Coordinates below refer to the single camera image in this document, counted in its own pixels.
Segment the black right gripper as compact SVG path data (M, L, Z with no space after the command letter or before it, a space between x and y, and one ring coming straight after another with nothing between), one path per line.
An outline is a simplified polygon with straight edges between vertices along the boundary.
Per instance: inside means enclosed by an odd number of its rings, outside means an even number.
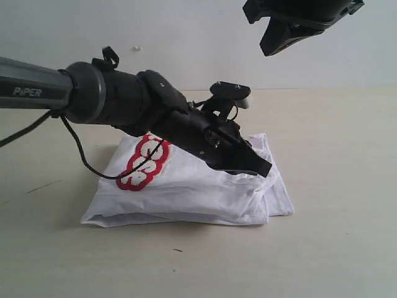
M364 5L364 1L247 0L243 12L249 24L273 17L260 41L263 54L273 56L299 41L324 32L313 28L328 28L343 17L356 13Z

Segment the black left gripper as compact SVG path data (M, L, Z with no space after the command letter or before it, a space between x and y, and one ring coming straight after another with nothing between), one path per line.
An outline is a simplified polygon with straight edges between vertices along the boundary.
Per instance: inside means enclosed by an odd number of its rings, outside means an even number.
M170 112L161 120L161 138L228 174L266 178L272 169L241 136L238 124L198 109Z

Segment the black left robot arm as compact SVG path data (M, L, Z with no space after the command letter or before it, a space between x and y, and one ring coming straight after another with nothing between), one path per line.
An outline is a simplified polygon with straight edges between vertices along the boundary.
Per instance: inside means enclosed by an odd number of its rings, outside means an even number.
M110 60L76 62L52 70L1 59L1 107L43 109L76 124L109 125L134 137L146 133L171 142L214 170L267 176L271 163L261 158L229 118L245 109L251 90L219 81L211 98L189 102L153 70L117 71Z

